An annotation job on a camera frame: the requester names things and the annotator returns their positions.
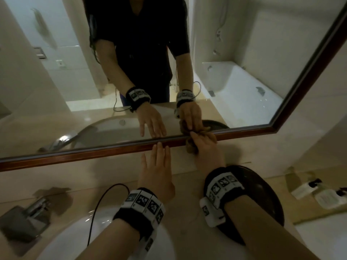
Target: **white bathtub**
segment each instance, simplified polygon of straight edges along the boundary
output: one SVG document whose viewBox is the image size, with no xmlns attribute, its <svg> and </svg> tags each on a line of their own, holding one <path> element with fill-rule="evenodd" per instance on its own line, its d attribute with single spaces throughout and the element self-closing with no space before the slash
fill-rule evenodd
<svg viewBox="0 0 347 260">
<path fill-rule="evenodd" d="M 202 92 L 229 127 L 268 124 L 283 99 L 234 62 L 202 63 Z"/>
</svg>

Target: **black shirt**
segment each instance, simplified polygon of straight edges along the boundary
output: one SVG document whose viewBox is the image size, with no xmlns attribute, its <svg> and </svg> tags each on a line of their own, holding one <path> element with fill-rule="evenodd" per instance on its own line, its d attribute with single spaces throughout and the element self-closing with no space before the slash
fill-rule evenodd
<svg viewBox="0 0 347 260">
<path fill-rule="evenodd" d="M 91 43 L 111 41 L 119 66 L 150 96 L 161 94 L 172 78 L 173 56 L 189 53 L 184 0 L 145 0 L 138 16 L 129 0 L 85 0 Z"/>
</svg>

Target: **faucet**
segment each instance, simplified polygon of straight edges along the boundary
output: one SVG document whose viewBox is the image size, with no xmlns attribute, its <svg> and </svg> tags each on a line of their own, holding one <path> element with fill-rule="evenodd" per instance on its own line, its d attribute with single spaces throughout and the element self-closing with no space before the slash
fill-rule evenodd
<svg viewBox="0 0 347 260">
<path fill-rule="evenodd" d="M 31 243 L 50 225 L 50 201 L 45 197 L 27 208 L 15 206 L 0 217 L 0 230 L 7 240 Z"/>
</svg>

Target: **light switch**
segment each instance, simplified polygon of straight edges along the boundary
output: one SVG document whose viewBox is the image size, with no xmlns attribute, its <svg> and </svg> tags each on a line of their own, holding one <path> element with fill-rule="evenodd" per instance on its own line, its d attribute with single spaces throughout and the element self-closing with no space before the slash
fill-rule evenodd
<svg viewBox="0 0 347 260">
<path fill-rule="evenodd" d="M 59 68 L 66 68 L 65 62 L 63 60 L 56 60 L 57 65 Z"/>
</svg>

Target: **hand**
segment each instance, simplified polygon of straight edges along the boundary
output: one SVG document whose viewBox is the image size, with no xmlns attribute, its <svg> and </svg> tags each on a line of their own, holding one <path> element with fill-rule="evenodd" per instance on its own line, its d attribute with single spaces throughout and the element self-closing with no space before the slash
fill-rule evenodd
<svg viewBox="0 0 347 260">
<path fill-rule="evenodd" d="M 152 138 L 160 138 L 166 136 L 166 129 L 161 119 L 161 115 L 150 103 L 145 102 L 136 110 L 138 121 L 140 122 L 140 135 L 145 135 L 145 124 L 150 131 Z"/>
<path fill-rule="evenodd" d="M 149 189 L 164 204 L 171 201 L 175 196 L 175 186 L 172 183 L 169 146 L 164 149 L 161 142 L 158 145 L 153 145 L 149 164 L 147 164 L 145 153 L 143 153 L 141 165 L 142 171 L 138 179 L 138 188 Z"/>
<path fill-rule="evenodd" d="M 218 148 L 214 134 L 206 133 L 205 136 L 201 136 L 191 132 L 190 136 L 199 150 L 195 156 L 195 165 L 205 176 L 214 169 L 226 166 L 224 154 Z"/>
<path fill-rule="evenodd" d="M 201 108 L 196 102 L 186 102 L 179 107 L 179 117 L 187 122 L 189 130 L 200 131 L 204 128 L 201 119 Z"/>
</svg>

